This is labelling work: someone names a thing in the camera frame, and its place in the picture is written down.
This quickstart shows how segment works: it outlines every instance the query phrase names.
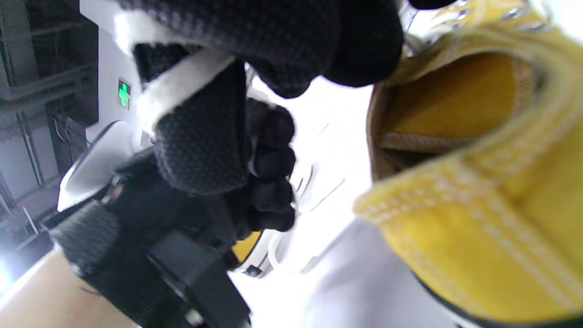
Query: finger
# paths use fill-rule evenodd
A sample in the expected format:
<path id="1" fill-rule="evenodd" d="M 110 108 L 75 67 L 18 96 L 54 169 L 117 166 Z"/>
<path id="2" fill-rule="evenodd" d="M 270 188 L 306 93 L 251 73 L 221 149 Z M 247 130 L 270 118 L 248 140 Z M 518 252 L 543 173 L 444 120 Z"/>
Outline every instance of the finger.
<path id="1" fill-rule="evenodd" d="M 411 5 L 417 9 L 438 9 L 450 5 L 455 0 L 409 0 Z"/>
<path id="2" fill-rule="evenodd" d="M 255 152 L 250 171 L 260 179 L 272 180 L 290 175 L 295 164 L 296 155 L 289 147 L 282 149 L 259 148 Z"/>
<path id="3" fill-rule="evenodd" d="M 342 23 L 336 0 L 118 2 L 154 13 L 158 24 L 189 40 L 245 58 L 282 97 L 302 94 L 330 65 Z"/>
<path id="4" fill-rule="evenodd" d="M 271 181 L 252 178 L 251 206 L 260 212 L 285 212 L 293 201 L 291 184 L 285 177 Z"/>
<path id="5" fill-rule="evenodd" d="M 265 119 L 258 145 L 270 148 L 287 147 L 295 133 L 296 126 L 292 115 L 285 108 L 277 106 Z"/>
<path id="6" fill-rule="evenodd" d="M 225 97 L 226 90 L 232 94 Z M 173 187 L 191 194 L 241 188 L 248 178 L 245 130 L 245 71 L 235 62 L 158 121 L 154 147 L 160 171 Z"/>
<path id="7" fill-rule="evenodd" d="M 265 122 L 270 116 L 272 109 L 270 104 L 257 99 L 247 98 L 246 100 L 247 130 L 251 139 L 258 139 L 265 129 Z"/>
<path id="8" fill-rule="evenodd" d="M 253 231 L 271 229 L 286 232 L 291 229 L 296 222 L 296 212 L 288 205 L 288 208 L 281 213 L 252 210 L 249 218 L 250 226 Z"/>
<path id="9" fill-rule="evenodd" d="M 334 83 L 357 88 L 386 79 L 396 69 L 403 46 L 395 1 L 340 3 L 344 13 L 340 43 L 324 76 Z"/>

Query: white velcro strap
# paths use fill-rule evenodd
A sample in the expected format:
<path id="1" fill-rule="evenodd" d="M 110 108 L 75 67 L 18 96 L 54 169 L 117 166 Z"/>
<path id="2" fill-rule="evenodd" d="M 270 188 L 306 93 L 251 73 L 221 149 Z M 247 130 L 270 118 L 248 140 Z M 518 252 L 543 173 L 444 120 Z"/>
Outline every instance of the white velcro strap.
<path id="1" fill-rule="evenodd" d="M 143 11 L 127 11 L 114 18 L 115 42 L 127 56 L 132 55 L 136 44 L 195 44 L 194 40 L 180 36 L 153 20 Z"/>
<path id="2" fill-rule="evenodd" d="M 230 54 L 203 48 L 151 81 L 136 101 L 144 130 L 154 135 L 162 117 L 213 81 L 234 60 Z"/>
<path id="3" fill-rule="evenodd" d="M 250 85 L 247 88 L 247 97 L 255 99 L 255 100 L 262 102 L 262 103 L 266 103 L 271 109 L 274 109 L 276 106 L 274 104 L 274 102 L 269 99 L 269 96 L 267 95 L 267 93 L 253 88 L 252 85 Z"/>

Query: white surface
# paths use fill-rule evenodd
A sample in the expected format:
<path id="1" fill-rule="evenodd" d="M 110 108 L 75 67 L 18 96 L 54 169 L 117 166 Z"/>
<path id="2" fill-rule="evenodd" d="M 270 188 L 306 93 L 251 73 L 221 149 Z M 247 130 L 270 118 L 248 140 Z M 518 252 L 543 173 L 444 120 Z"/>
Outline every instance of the white surface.
<path id="1" fill-rule="evenodd" d="M 132 85 L 129 108 L 118 104 L 118 81 L 123 79 Z M 132 143 L 142 143 L 142 128 L 136 113 L 135 100 L 141 93 L 140 78 L 134 62 L 119 49 L 113 35 L 99 28 L 99 122 L 86 129 L 86 136 L 93 141 L 113 121 L 126 121 L 132 126 Z"/>
<path id="2" fill-rule="evenodd" d="M 85 158 L 69 169 L 61 181 L 58 211 L 87 199 L 111 181 L 113 169 L 136 152 L 131 144 L 132 133 L 128 123 L 114 123 Z"/>
<path id="3" fill-rule="evenodd" d="M 154 135 L 156 124 L 164 116 L 213 81 L 234 60 L 228 53 L 204 48 L 148 82 L 136 101 L 142 128 Z"/>
<path id="4" fill-rule="evenodd" d="M 558 25 L 571 39 L 583 45 L 583 20 L 581 19 L 583 2 L 580 0 L 531 0 L 531 2 L 535 5 L 535 10 L 539 12 L 543 11 L 545 7 L 550 9 L 553 23 Z M 429 29 L 435 26 L 432 19 L 438 11 L 417 13 L 409 32 L 418 36 L 427 34 Z"/>
<path id="5" fill-rule="evenodd" d="M 231 275 L 254 313 L 253 327 L 453 328 L 378 229 L 352 214 L 354 199 L 371 184 L 364 128 L 372 88 L 318 78 L 304 95 L 285 100 L 260 81 L 254 87 L 293 113 L 294 148 L 302 161 L 314 162 L 307 193 L 319 199 L 340 178 L 346 181 L 298 219 L 282 262 L 293 266 L 319 255 L 307 273 L 275 270 L 260 280 Z"/>
<path id="6" fill-rule="evenodd" d="M 80 0 L 79 11 L 99 28 L 113 34 L 115 30 L 113 18 L 121 8 L 117 1 L 112 0 Z"/>

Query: white stitching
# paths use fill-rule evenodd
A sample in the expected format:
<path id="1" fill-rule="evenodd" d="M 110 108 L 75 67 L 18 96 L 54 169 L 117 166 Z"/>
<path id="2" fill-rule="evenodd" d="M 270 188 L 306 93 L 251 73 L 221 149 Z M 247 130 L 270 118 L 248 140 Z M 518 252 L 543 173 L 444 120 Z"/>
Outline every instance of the white stitching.
<path id="1" fill-rule="evenodd" d="M 516 93 L 514 95 L 514 107 L 512 108 L 512 117 L 514 118 L 522 114 L 525 109 L 530 106 L 528 100 L 529 96 L 534 94 L 534 90 L 531 85 L 527 83 L 532 81 L 532 72 L 528 74 L 528 72 L 524 71 L 524 65 L 526 65 L 524 61 L 513 58 L 511 60 L 511 65 L 512 77 L 514 78 L 514 89 Z"/>
<path id="2" fill-rule="evenodd" d="M 449 152 L 476 141 L 475 137 L 428 137 L 414 133 L 388 132 L 379 147 L 404 151 Z"/>
<path id="3" fill-rule="evenodd" d="M 426 189 L 417 189 L 413 193 L 402 193 L 402 194 L 399 194 L 395 197 L 391 197 L 391 199 L 388 200 L 387 202 L 368 207 L 365 211 L 362 212 L 362 215 L 369 217 L 369 216 L 377 214 L 381 211 L 391 210 L 392 207 L 397 207 L 397 206 L 401 205 L 403 203 L 403 201 L 409 200 L 409 199 L 413 198 L 413 196 L 422 197 L 422 196 L 429 195 L 432 192 L 434 192 L 433 189 L 426 188 Z"/>
<path id="4" fill-rule="evenodd" d="M 580 78 L 575 79 L 569 82 L 574 84 L 580 82 Z M 583 100 L 581 98 L 568 97 L 567 95 L 565 91 L 562 91 L 560 95 L 556 95 L 555 98 L 558 100 L 551 104 L 553 110 L 544 111 L 533 127 L 530 127 L 524 135 L 513 140 L 509 149 L 502 151 L 512 153 L 512 158 L 516 160 L 506 164 L 504 175 L 498 179 L 502 180 L 530 165 L 538 156 L 547 152 L 553 144 L 569 133 L 575 125 L 579 124 L 583 114 L 583 111 L 579 109 L 583 106 Z M 569 100 L 573 100 L 576 103 L 568 107 L 566 105 Z M 485 169 L 499 166 L 501 164 L 500 157 L 508 157 L 507 154 L 501 155 L 502 152 L 494 153 L 495 160 L 482 162 L 481 166 Z"/>
<path id="5" fill-rule="evenodd" d="M 484 8 L 477 8 L 476 9 L 476 19 L 475 21 L 479 21 L 481 18 L 479 17 L 480 14 L 483 14 L 483 10 Z M 458 41 L 465 41 L 465 40 L 460 40 L 462 39 L 462 34 L 460 34 L 461 32 L 458 33 L 454 33 L 453 37 L 454 39 L 451 40 L 451 43 L 449 45 L 449 49 L 447 51 L 442 52 L 440 55 L 438 55 L 438 57 L 435 59 L 435 62 L 441 62 L 442 65 L 447 65 L 451 62 L 453 62 L 453 60 L 458 59 L 459 57 L 461 57 L 460 54 L 458 54 L 457 50 L 454 51 L 454 49 L 458 48 Z M 471 41 L 466 41 L 463 43 L 463 45 L 465 47 L 471 45 L 473 42 Z M 477 49 L 472 51 L 471 53 L 467 53 L 464 54 L 464 56 L 468 56 L 474 53 L 483 53 L 484 51 L 486 51 L 487 49 Z M 419 74 L 416 75 L 416 78 L 419 78 L 423 75 L 425 75 L 427 72 L 420 72 Z M 564 106 L 562 106 L 560 103 L 555 105 L 556 108 L 562 108 Z M 545 151 L 547 151 L 547 148 L 549 146 L 549 144 L 547 142 L 542 142 L 544 145 L 536 147 L 535 150 L 528 154 L 528 150 L 523 151 L 524 148 L 528 148 L 528 146 L 532 145 L 532 144 L 538 144 L 538 142 L 534 142 L 533 140 L 538 139 L 541 135 L 544 136 L 544 130 L 546 129 L 551 129 L 551 131 L 557 131 L 557 128 L 553 128 L 553 126 L 548 127 L 547 126 L 547 122 L 549 120 L 545 119 L 545 116 L 549 116 L 549 118 L 553 118 L 556 117 L 558 115 L 561 114 L 561 111 L 557 112 L 557 111 L 547 111 L 545 113 L 543 113 L 543 117 L 541 117 L 539 119 L 539 122 L 541 122 L 541 124 L 538 125 L 538 129 L 535 128 L 535 130 L 529 130 L 530 133 L 527 133 L 526 136 L 523 136 L 522 138 L 515 140 L 514 141 L 514 145 L 511 146 L 512 149 L 510 150 L 506 150 L 506 151 L 502 151 L 502 152 L 496 152 L 494 154 L 494 156 L 497 158 L 494 161 L 491 162 L 485 162 L 483 163 L 483 167 L 485 169 L 492 169 L 495 166 L 497 166 L 500 162 L 500 159 L 505 160 L 505 159 L 516 159 L 516 161 L 514 163 L 509 163 L 508 167 L 505 169 L 505 173 L 504 173 L 504 177 L 508 176 L 508 175 L 512 175 L 518 171 L 520 171 L 523 167 L 528 166 L 530 163 L 532 163 L 536 157 L 541 154 L 544 153 Z M 577 122 L 577 117 L 579 117 L 580 115 L 577 115 L 577 113 L 575 113 L 575 117 L 573 117 L 573 120 L 566 120 L 568 123 L 573 123 L 576 124 Z M 554 135 L 551 136 L 549 139 L 555 139 L 555 138 L 559 138 L 558 136 Z M 522 152 L 522 155 L 517 156 L 516 152 Z"/>
<path id="6" fill-rule="evenodd" d="M 450 195 L 439 195 L 440 198 L 426 198 L 418 203 L 414 204 L 404 204 L 399 207 L 393 208 L 390 211 L 386 211 L 377 215 L 376 217 L 371 217 L 367 214 L 363 214 L 365 217 L 370 217 L 370 221 L 373 224 L 381 224 L 385 221 L 390 221 L 396 217 L 399 217 L 403 214 L 407 214 L 416 210 L 420 210 L 423 208 L 430 208 L 435 207 L 443 203 L 447 203 L 453 201 L 454 199 Z"/>
<path id="7" fill-rule="evenodd" d="M 458 174 L 462 174 L 465 176 L 474 176 L 474 173 L 463 164 L 459 162 L 454 162 L 456 172 Z M 575 303 L 571 302 L 566 295 L 564 295 L 559 288 L 554 286 L 551 279 L 548 279 L 544 272 L 540 270 L 535 263 L 529 261 L 529 259 L 520 252 L 519 249 L 512 243 L 512 241 L 506 239 L 502 232 L 497 229 L 494 225 L 490 224 L 488 221 L 487 215 L 484 212 L 480 211 L 479 209 L 472 206 L 472 195 L 461 193 L 458 189 L 451 187 L 451 191 L 454 194 L 454 197 L 461 203 L 465 204 L 467 209 L 469 210 L 472 218 L 478 222 L 484 231 L 488 235 L 492 237 L 494 241 L 496 241 L 504 250 L 511 255 L 517 263 L 521 265 L 521 267 L 536 281 L 538 284 L 564 309 L 569 311 L 578 310 Z"/>
<path id="8" fill-rule="evenodd" d="M 559 279 L 568 290 L 572 291 L 580 301 L 583 301 L 583 284 L 577 280 L 571 270 L 565 266 L 552 251 L 545 247 L 529 228 L 512 217 L 506 207 L 498 200 L 486 199 L 490 209 L 499 215 L 504 226 L 512 230 L 516 237 Z"/>
<path id="9" fill-rule="evenodd" d="M 398 221 L 393 221 L 391 225 L 397 230 L 401 231 L 403 230 L 402 225 L 400 225 Z M 436 280 L 441 281 L 445 285 L 445 287 L 451 292 L 453 292 L 461 302 L 481 312 L 477 314 L 482 316 L 488 316 L 487 311 L 480 304 L 478 304 L 459 286 L 457 286 L 455 281 L 446 275 L 445 271 L 440 269 L 433 261 L 429 259 L 429 257 L 427 257 L 421 251 L 421 249 L 415 244 L 414 240 L 411 238 L 410 235 L 403 234 L 402 237 L 397 240 L 397 243 L 401 245 L 401 250 L 404 253 L 408 253 L 409 255 L 411 255 L 408 258 L 413 259 L 413 261 L 417 263 L 421 270 L 423 270 L 427 274 L 433 275 Z M 404 250 L 405 248 L 404 246 L 408 246 L 413 251 L 407 252 L 406 250 Z"/>

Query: white strap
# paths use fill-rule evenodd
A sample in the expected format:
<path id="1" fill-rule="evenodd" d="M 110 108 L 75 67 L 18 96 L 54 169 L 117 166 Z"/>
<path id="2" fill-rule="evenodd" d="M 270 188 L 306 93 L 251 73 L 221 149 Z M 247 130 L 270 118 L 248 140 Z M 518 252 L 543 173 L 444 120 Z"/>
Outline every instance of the white strap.
<path id="1" fill-rule="evenodd" d="M 124 11 L 114 17 L 115 42 L 127 56 L 141 43 L 195 44 L 153 20 L 143 11 Z"/>
<path id="2" fill-rule="evenodd" d="M 275 106 L 277 106 L 273 101 L 269 99 L 269 95 L 267 95 L 267 93 L 253 88 L 253 85 L 249 85 L 249 87 L 247 88 L 247 97 L 253 98 L 262 103 L 266 103 L 267 105 L 269 105 L 271 109 L 274 109 Z"/>
<path id="3" fill-rule="evenodd" d="M 459 12 L 463 9 L 460 9 L 456 12 L 447 12 L 445 14 L 439 15 L 431 20 L 431 24 L 433 26 L 441 25 L 443 23 L 449 23 L 457 20 L 459 18 Z"/>
<path id="4" fill-rule="evenodd" d="M 306 213 L 309 213 L 309 212 L 315 210 L 330 195 L 332 195 L 334 193 L 334 191 L 336 191 L 345 181 L 346 181 L 346 179 L 344 177 L 342 177 L 342 180 L 337 185 L 335 185 L 334 188 L 332 188 L 332 190 L 330 190 L 320 200 L 310 202 L 310 203 L 308 203 L 307 206 L 302 205 L 301 207 L 307 208 L 307 210 L 305 210 L 305 211 L 301 211 L 301 208 L 297 208 L 298 203 L 294 203 L 292 206 L 294 206 L 295 210 L 296 210 L 296 223 L 302 214 L 306 214 Z M 269 259 L 270 264 L 276 270 L 282 270 L 282 271 L 285 271 L 285 272 L 290 273 L 290 274 L 302 274 L 308 270 L 310 264 L 314 260 L 317 259 L 317 256 L 309 254 L 308 256 L 303 257 L 303 259 L 295 259 L 295 261 L 293 261 L 293 263 L 286 263 L 286 264 L 282 264 L 277 258 L 278 247 L 282 242 L 282 238 L 284 236 L 291 236 L 294 233 L 295 229 L 296 229 L 296 226 L 294 226 L 293 228 L 291 228 L 291 230 L 289 230 L 287 232 L 280 232 L 280 233 L 277 233 L 276 235 L 274 235 L 273 237 L 271 237 L 271 240 L 269 241 L 269 244 L 267 247 L 267 257 Z"/>
<path id="5" fill-rule="evenodd" d="M 540 15 L 543 19 L 553 21 L 553 11 L 549 4 L 555 4 L 555 2 L 547 3 L 546 0 L 527 0 L 531 8 Z"/>
<path id="6" fill-rule="evenodd" d="M 204 88 L 234 60 L 232 55 L 204 48 L 151 81 L 136 102 L 143 129 L 153 135 L 162 117 Z"/>
<path id="7" fill-rule="evenodd" d="M 115 41 L 131 55 L 136 44 L 196 44 L 156 22 L 145 12 L 128 11 L 115 18 Z M 150 81 L 136 101 L 143 129 L 154 135 L 158 121 L 227 68 L 235 58 L 219 50 L 203 48 Z"/>

